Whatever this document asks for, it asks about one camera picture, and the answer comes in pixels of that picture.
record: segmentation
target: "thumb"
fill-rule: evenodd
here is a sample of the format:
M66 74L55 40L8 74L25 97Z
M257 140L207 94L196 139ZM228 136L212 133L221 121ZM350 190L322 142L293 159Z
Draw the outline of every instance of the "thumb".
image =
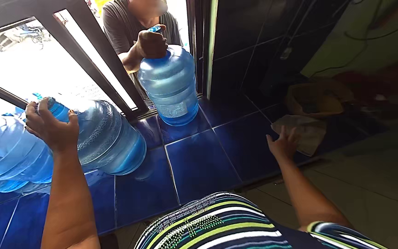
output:
M267 134L266 137L267 137L268 145L272 145L274 143L273 138L270 135L268 135L268 134Z
M167 29L167 26L163 25L163 24L157 24L155 26L160 26L161 27L161 32L165 31Z
M69 125L78 127L79 129L78 116L76 115L75 111L69 110L68 115L69 115Z

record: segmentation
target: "black window frame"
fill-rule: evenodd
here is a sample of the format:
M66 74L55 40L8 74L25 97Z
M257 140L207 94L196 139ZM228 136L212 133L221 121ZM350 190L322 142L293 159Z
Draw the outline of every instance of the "black window frame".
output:
M201 97L203 93L207 93L207 84L204 84L207 63L204 63L204 61L206 62L207 59L207 53L205 52L208 51L207 32L210 22L210 3L206 0L186 0L186 4L191 54L196 61L197 93L198 97ZM53 14L62 10L67 10L70 13L122 87L135 102L136 108L131 110L127 106L125 101L75 41L65 26L53 17ZM35 19L44 26L94 82L123 111L127 119L140 119L156 113L156 110L149 111L84 0L13 0L9 2L7 0L0 0L0 32ZM20 99L3 88L0 88L0 98L22 109L25 109L27 105L25 100Z

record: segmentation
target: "bottle cap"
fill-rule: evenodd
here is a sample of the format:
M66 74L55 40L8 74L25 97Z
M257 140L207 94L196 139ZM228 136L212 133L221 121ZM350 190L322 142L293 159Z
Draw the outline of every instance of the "bottle cap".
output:
M159 33L159 34L162 32L161 31L161 26L158 26L158 25L152 26L151 28L149 28L147 30L151 31L151 32Z

